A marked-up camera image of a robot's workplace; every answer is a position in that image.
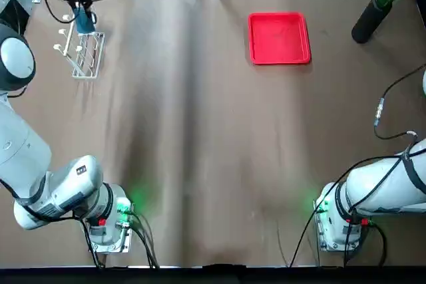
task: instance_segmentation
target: connector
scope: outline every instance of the connector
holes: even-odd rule
[[[381,112],[383,111],[383,105],[384,104],[385,104],[385,99],[384,98],[380,98],[379,105],[377,106],[377,110],[375,112],[374,126],[378,126],[379,125],[379,121],[380,121],[380,117],[381,117]]]

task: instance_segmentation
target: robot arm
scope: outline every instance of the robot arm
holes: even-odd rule
[[[9,0],[0,0],[0,11]],[[25,88],[36,72],[26,40],[0,24],[0,183],[15,198],[14,214],[25,229],[35,229],[72,212],[90,225],[89,238],[100,253],[127,252],[131,202],[120,186],[103,183],[101,165],[83,156],[48,171],[51,150],[14,112],[8,92]]]
[[[426,140],[414,145],[410,153],[424,149]],[[315,202],[315,207],[321,202],[316,214],[321,250],[344,251],[347,238],[347,251],[356,249],[361,244],[360,220],[363,217],[426,212],[426,153],[411,157],[410,161],[399,158],[380,160],[352,170],[346,182],[326,185]],[[394,166],[384,182],[371,193]],[[356,205],[354,215],[351,208],[370,193]]]

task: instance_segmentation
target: blue object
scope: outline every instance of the blue object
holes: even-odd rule
[[[77,17],[75,19],[75,23],[77,25],[77,32],[81,34],[93,33],[95,31],[95,24],[92,21],[92,15],[90,17],[87,16],[86,11],[81,8],[73,9],[74,16]]]

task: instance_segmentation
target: brown table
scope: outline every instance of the brown table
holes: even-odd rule
[[[364,45],[350,36],[369,0],[108,0],[96,3],[106,55],[99,78],[71,78],[53,50],[56,24],[44,4],[26,32],[37,75],[16,111],[49,143],[52,169],[94,154],[105,181],[144,193],[141,205],[163,265],[290,260],[312,200],[362,158],[402,150],[406,142],[373,135],[377,101],[393,80],[425,62],[426,33],[415,0],[398,0]],[[67,12],[50,0],[58,16]],[[300,11],[308,24],[312,62],[254,66],[248,53],[252,12]],[[387,99],[384,134],[416,130],[425,137],[421,75]],[[12,199],[0,190],[0,265],[91,264],[76,223],[23,231]],[[381,217],[389,265],[426,263],[423,216]],[[142,265],[136,238],[109,265]],[[371,234],[353,264],[375,265]],[[298,265],[316,264],[313,228]],[[321,254],[321,264],[341,264]]]

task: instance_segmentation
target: plastic tray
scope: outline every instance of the plastic tray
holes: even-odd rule
[[[254,64],[304,64],[311,60],[301,13],[252,13],[248,17],[248,39]]]

